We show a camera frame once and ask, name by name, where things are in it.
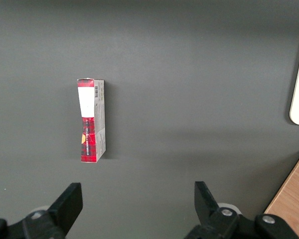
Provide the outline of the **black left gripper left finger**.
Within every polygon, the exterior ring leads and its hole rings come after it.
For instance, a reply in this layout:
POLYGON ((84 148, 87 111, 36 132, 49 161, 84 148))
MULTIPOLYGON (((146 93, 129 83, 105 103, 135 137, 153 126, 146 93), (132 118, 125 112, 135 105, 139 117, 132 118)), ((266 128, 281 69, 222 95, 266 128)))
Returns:
POLYGON ((0 218, 0 239, 64 239, 83 208, 81 183, 71 183, 46 210, 8 225, 0 218))

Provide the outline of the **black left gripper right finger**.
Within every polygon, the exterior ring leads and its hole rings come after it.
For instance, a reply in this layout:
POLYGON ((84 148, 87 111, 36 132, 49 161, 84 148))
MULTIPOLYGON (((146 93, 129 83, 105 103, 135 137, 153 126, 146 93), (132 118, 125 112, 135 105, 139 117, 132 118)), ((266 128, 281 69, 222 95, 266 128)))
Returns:
POLYGON ((298 239, 281 217, 259 214, 250 220, 229 207, 220 207, 203 181, 194 185, 194 206, 200 224, 187 239, 298 239))

